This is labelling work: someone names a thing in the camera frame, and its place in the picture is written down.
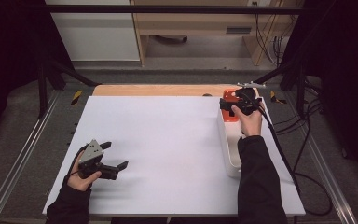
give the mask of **gray floor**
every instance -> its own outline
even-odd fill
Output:
[[[78,72],[103,83],[237,83],[249,82],[273,69],[269,60],[259,67],[252,66],[240,38],[189,37],[187,43],[175,40],[151,39],[145,67],[136,63],[79,64]],[[87,96],[93,88],[65,76],[67,86],[60,91],[60,98],[38,142],[26,162],[21,176],[7,199],[0,214],[0,223],[43,223],[41,214],[47,199],[47,192],[54,183],[71,142],[76,123],[79,121]],[[291,91],[281,92],[277,87],[280,78],[268,83],[260,91],[269,99],[275,91],[278,99],[286,99]],[[71,101],[75,91],[82,90],[77,105]],[[8,97],[7,110],[0,121],[0,186],[4,183],[12,165],[33,129],[38,114],[37,83],[14,90]],[[307,93],[306,100],[314,99]],[[288,104],[266,101],[273,123],[290,119],[294,113]],[[275,125],[276,130],[289,123]],[[354,216],[358,221],[358,164],[341,156],[337,141],[326,117],[315,113],[311,117],[311,133],[331,168]],[[279,135],[283,151],[293,166],[303,141],[300,130]],[[298,165],[298,171],[321,181],[314,162],[306,148]],[[307,209],[322,212],[328,202],[320,188],[307,179],[298,178],[302,201]],[[108,218],[92,217],[91,220],[107,221]],[[341,223],[336,209],[323,217],[306,214],[299,223]]]

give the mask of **black cable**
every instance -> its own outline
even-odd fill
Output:
[[[267,39],[267,37],[266,37],[266,34],[264,34],[264,31],[266,30],[266,27],[267,27],[267,25],[269,24],[269,20],[271,20],[271,18],[272,17],[274,17],[275,18],[275,14],[273,14],[273,15],[270,15],[269,17],[268,17],[268,20],[266,21],[266,24],[264,24],[264,27],[263,27],[263,36]]]
[[[280,37],[277,37],[277,36],[274,37],[273,50],[274,50],[274,55],[277,58],[277,62],[276,62],[277,67],[279,67],[279,65],[281,64],[280,59],[281,59],[281,57],[283,57],[283,52],[281,52],[281,46],[282,46],[283,38],[287,34],[289,34],[289,32],[292,30],[292,28],[294,27],[294,25],[296,23],[296,16],[295,15],[290,15],[290,19],[291,19],[291,22],[283,30],[281,36]]]
[[[80,170],[74,171],[73,173],[69,174],[69,176],[74,175],[74,174],[76,174],[76,173],[79,173],[79,171],[80,171]]]
[[[289,130],[289,131],[287,131],[287,132],[285,132],[285,133],[277,133],[277,135],[281,136],[281,135],[285,135],[285,134],[288,134],[288,133],[292,133],[292,132],[294,132],[295,130],[297,130],[297,129],[301,128],[302,126],[304,126],[305,123],[306,123],[306,122],[304,121],[304,122],[301,123],[299,126],[296,126],[294,129]]]
[[[324,194],[327,196],[327,199],[328,199],[328,201],[329,201],[329,207],[328,207],[328,209],[327,209],[325,212],[322,212],[322,213],[312,212],[312,211],[310,211],[310,210],[308,210],[308,209],[306,209],[306,208],[304,207],[305,211],[306,211],[307,213],[309,213],[309,214],[312,214],[312,215],[318,216],[318,217],[326,216],[327,214],[329,214],[329,213],[331,212],[331,210],[333,209],[333,202],[332,202],[332,200],[331,200],[330,195],[329,195],[328,192],[327,192],[327,189],[326,189],[321,183],[319,183],[317,180],[311,178],[311,177],[308,176],[308,175],[303,175],[303,174],[301,174],[301,173],[296,173],[296,172],[295,172],[295,175],[299,175],[299,176],[302,176],[302,177],[304,177],[304,178],[307,178],[308,180],[310,180],[310,181],[314,182],[316,185],[318,185],[318,186],[324,191]]]
[[[258,46],[260,46],[263,52],[268,56],[266,42],[263,41],[263,36],[261,35],[260,30],[258,28],[258,14],[255,14],[255,39],[257,40]]]
[[[298,117],[298,115],[294,115],[294,116],[292,116],[292,117],[291,117],[290,119],[288,119],[288,120],[280,121],[280,122],[278,122],[278,123],[274,123],[274,126],[279,125],[279,124],[283,124],[283,123],[287,123],[287,122],[289,122],[290,120],[295,119],[296,117]]]
[[[85,150],[85,149],[87,148],[88,145],[89,145],[89,144],[86,144],[85,146],[81,147],[81,148],[78,150],[78,152],[76,153],[74,159],[72,160],[71,166],[69,167],[69,171],[68,171],[67,176],[71,175],[72,168],[73,168],[74,165],[75,165],[75,162],[76,162],[76,160],[77,160],[77,157],[79,156],[80,152],[82,152],[83,150]]]
[[[318,106],[320,106],[320,105],[321,105],[321,104],[314,105],[313,107],[310,108],[310,111],[307,111],[307,113],[306,113],[305,115],[306,115],[306,116],[311,116],[311,115],[313,115],[316,111],[318,111],[318,110],[320,109],[320,107],[318,107]],[[293,127],[294,127],[296,124],[298,124],[300,121],[304,121],[304,120],[303,120],[303,119],[298,119],[296,122],[294,122],[293,124],[289,125],[288,127],[283,128],[283,129],[281,129],[281,130],[279,130],[279,131],[276,131],[276,133],[281,134],[282,132],[293,128]]]
[[[246,94],[242,94],[242,95],[245,96],[250,102],[252,102],[252,104],[257,108],[257,110],[258,110],[258,111],[262,114],[262,116],[266,119],[266,121],[267,121],[267,123],[268,123],[268,127],[269,127],[269,129],[270,129],[270,131],[271,131],[272,137],[273,137],[273,139],[274,139],[274,142],[275,142],[275,144],[276,144],[276,146],[277,146],[277,149],[278,149],[278,151],[280,152],[281,157],[282,157],[282,160],[283,160],[283,162],[284,162],[284,164],[285,164],[285,166],[286,166],[286,168],[287,168],[287,170],[288,170],[290,176],[292,177],[293,182],[294,182],[294,184],[295,184],[295,186],[296,186],[298,195],[301,195],[301,190],[300,190],[300,188],[299,188],[299,185],[298,185],[298,182],[297,182],[297,179],[296,179],[296,175],[300,175],[300,176],[302,176],[302,177],[305,177],[305,178],[307,178],[307,179],[313,181],[313,182],[316,183],[316,184],[324,191],[324,193],[326,194],[326,196],[327,196],[327,198],[328,198],[328,200],[329,200],[329,208],[328,208],[327,211],[325,211],[325,212],[323,212],[323,213],[316,213],[316,212],[312,212],[312,211],[310,211],[310,210],[304,208],[305,211],[306,211],[307,213],[312,214],[312,215],[315,215],[315,216],[325,216],[325,215],[329,214],[329,213],[331,212],[332,208],[333,208],[333,202],[332,202],[331,197],[330,197],[330,195],[328,194],[327,190],[325,189],[325,187],[324,187],[322,184],[320,184],[318,181],[316,181],[315,179],[313,179],[313,178],[311,178],[311,177],[309,177],[309,176],[307,176],[307,175],[303,175],[303,174],[301,174],[301,173],[296,173],[296,166],[298,165],[298,161],[299,161],[299,159],[300,159],[300,157],[301,157],[301,155],[302,155],[302,153],[303,153],[303,151],[304,151],[305,144],[307,143],[307,139],[308,139],[308,137],[309,137],[309,135],[310,135],[310,115],[311,115],[310,112],[311,112],[311,109],[314,108],[314,107],[317,106],[317,105],[320,105],[320,104],[314,105],[313,107],[310,107],[310,106],[311,106],[314,102],[316,102],[317,100],[319,100],[319,99],[315,99],[315,100],[311,101],[311,102],[308,104],[307,112],[306,112],[306,116],[305,116],[305,117],[307,118],[307,123],[308,123],[308,125],[309,125],[309,126],[308,126],[309,129],[308,129],[308,132],[307,132],[307,134],[306,134],[306,138],[304,139],[304,142],[303,142],[303,144],[302,144],[302,147],[301,147],[301,149],[300,149],[300,152],[298,153],[298,156],[297,156],[297,159],[296,159],[296,165],[295,165],[294,169],[291,169],[291,167],[290,167],[290,165],[289,165],[289,163],[288,163],[286,157],[285,157],[284,154],[283,154],[281,145],[279,144],[279,141],[278,141],[278,137],[277,137],[276,133],[274,132],[273,126],[272,126],[272,124],[271,124],[271,122],[270,122],[270,120],[269,120],[269,118],[268,118],[268,116],[267,116],[267,113],[266,113],[265,109],[264,109],[259,103],[257,103],[254,99],[250,99]]]
[[[302,144],[302,146],[301,146],[301,149],[300,149],[300,151],[299,151],[299,153],[298,153],[298,156],[297,156],[297,158],[296,158],[296,163],[295,163],[295,166],[294,166],[294,168],[293,168],[293,172],[294,172],[295,175],[299,175],[299,176],[302,176],[302,177],[305,177],[305,178],[311,180],[312,182],[314,182],[315,184],[317,184],[317,185],[324,191],[324,193],[325,193],[325,195],[327,196],[327,199],[328,199],[328,201],[329,201],[329,207],[328,207],[327,211],[322,212],[322,213],[316,213],[316,212],[312,212],[312,211],[306,209],[305,207],[304,207],[304,209],[305,209],[305,211],[306,211],[307,213],[309,213],[309,214],[312,214],[312,215],[315,215],[315,216],[325,216],[325,215],[329,214],[329,213],[331,212],[331,210],[333,209],[333,202],[332,202],[331,197],[330,197],[330,195],[328,194],[326,188],[325,188],[322,184],[320,184],[318,181],[316,181],[315,179],[311,178],[310,176],[308,176],[308,175],[303,175],[303,174],[301,174],[301,173],[297,173],[297,172],[296,172],[296,168],[297,168],[297,166],[298,166],[298,162],[299,162],[299,160],[300,160],[300,158],[301,158],[301,156],[302,156],[302,153],[303,153],[303,151],[304,151],[305,145],[306,145],[306,143],[307,143],[307,141],[308,141],[308,137],[310,136],[310,115],[311,115],[311,113],[310,113],[310,105],[311,105],[313,102],[316,102],[317,100],[319,100],[319,99],[317,98],[317,99],[311,101],[310,104],[309,104],[308,107],[307,107],[306,118],[307,118],[308,130],[307,130],[307,134],[306,134],[306,136],[305,136],[305,139],[304,139],[304,141],[303,141],[303,144]]]
[[[245,96],[252,104],[255,108],[257,108],[257,110],[261,113],[261,115],[265,118],[266,122],[268,123],[268,127],[269,127],[269,130],[271,131],[271,134],[272,134],[272,138],[274,139],[274,142],[275,142],[275,145],[281,155],[281,158],[283,160],[283,163],[284,165],[286,166],[286,169],[287,171],[289,172],[289,175],[292,177],[293,179],[293,182],[296,186],[296,190],[298,192],[298,194],[300,193],[300,189],[299,189],[299,186],[298,186],[298,183],[296,181],[296,177],[294,175],[294,172],[293,170],[291,169],[290,165],[289,165],[289,162],[288,160],[286,159],[284,153],[283,153],[283,150],[282,150],[282,147],[281,145],[279,144],[279,141],[278,141],[278,137],[274,131],[274,127],[272,126],[272,123],[271,121],[269,120],[269,117],[267,116],[267,113],[266,111],[264,110],[264,108],[260,105],[260,103],[256,102],[255,99],[251,99],[249,96],[247,96],[246,94],[241,94],[243,96]]]

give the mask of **black pole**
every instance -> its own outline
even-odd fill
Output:
[[[121,5],[22,5],[23,9],[54,13],[178,13],[178,14],[314,14],[317,9],[303,7],[225,7],[225,6],[121,6]]]
[[[281,64],[275,70],[267,73],[266,75],[253,81],[254,83],[263,84],[264,82],[276,77],[279,74],[283,74],[281,81],[282,90],[290,90],[297,82],[297,99],[296,99],[296,110],[301,118],[304,118],[304,95],[305,95],[305,74],[302,70],[302,64],[305,62],[304,58],[306,53],[310,50],[311,42],[316,36],[320,26],[324,22],[328,13],[331,11],[337,0],[332,0],[330,5],[324,11],[322,17],[316,21],[304,41],[299,46],[296,53],[293,55],[287,63]]]

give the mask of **aluminum rail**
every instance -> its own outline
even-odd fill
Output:
[[[10,172],[8,173],[4,183],[2,184],[0,188],[0,214],[7,202],[8,197],[10,196],[14,187],[16,186],[16,183],[21,176],[22,170],[24,169],[29,157],[31,156],[34,147],[41,133],[43,132],[48,122],[48,119],[50,118],[50,115],[54,110],[55,105],[57,104],[60,95],[61,95],[60,91],[53,91],[48,103],[49,107],[47,113],[45,114],[44,117],[42,117],[36,122],[34,129],[31,131],[31,134],[29,135],[27,141],[22,147],[20,155],[14,162]]]

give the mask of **white table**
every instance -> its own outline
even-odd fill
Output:
[[[91,139],[111,141],[102,162],[130,161],[117,180],[97,180],[89,212],[107,217],[236,216],[239,180],[227,175],[217,116],[219,97],[91,96],[43,213],[55,201],[77,151]],[[287,216],[304,215],[282,158],[269,149]]]

